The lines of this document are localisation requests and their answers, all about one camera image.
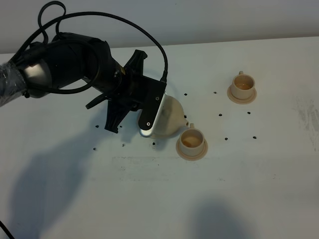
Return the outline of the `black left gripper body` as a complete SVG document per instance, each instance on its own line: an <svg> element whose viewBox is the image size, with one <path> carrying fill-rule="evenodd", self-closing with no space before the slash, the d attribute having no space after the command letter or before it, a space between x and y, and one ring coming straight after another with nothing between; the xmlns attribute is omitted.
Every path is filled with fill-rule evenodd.
<svg viewBox="0 0 319 239"><path fill-rule="evenodd" d="M124 67L118 63L103 70L99 79L99 91L107 100L137 111L142 108L146 97L146 80L143 76L143 63L127 63Z"/></svg>

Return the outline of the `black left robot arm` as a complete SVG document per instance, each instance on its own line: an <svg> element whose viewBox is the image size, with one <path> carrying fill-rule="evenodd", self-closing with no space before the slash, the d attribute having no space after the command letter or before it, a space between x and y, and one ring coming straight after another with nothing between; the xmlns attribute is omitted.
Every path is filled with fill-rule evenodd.
<svg viewBox="0 0 319 239"><path fill-rule="evenodd" d="M16 61L1 65L0 103L6 105L21 96L60 94L63 87L83 79L100 92L86 107L107 101L105 128L118 132L128 112L142 109L152 95L151 81L143 75L146 57L145 52L137 50L121 66L106 41L63 33L50 44L33 43Z"/></svg>

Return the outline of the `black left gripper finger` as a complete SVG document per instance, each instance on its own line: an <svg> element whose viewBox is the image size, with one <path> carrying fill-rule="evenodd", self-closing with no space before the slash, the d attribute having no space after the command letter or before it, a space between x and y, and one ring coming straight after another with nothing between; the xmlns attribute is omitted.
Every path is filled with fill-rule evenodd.
<svg viewBox="0 0 319 239"><path fill-rule="evenodd" d="M148 57L146 52L135 50L131 58L125 64L126 72L133 72L134 74L143 75L144 60Z"/></svg>
<svg viewBox="0 0 319 239"><path fill-rule="evenodd" d="M118 126L132 108L130 101L109 100L105 130L118 132Z"/></svg>

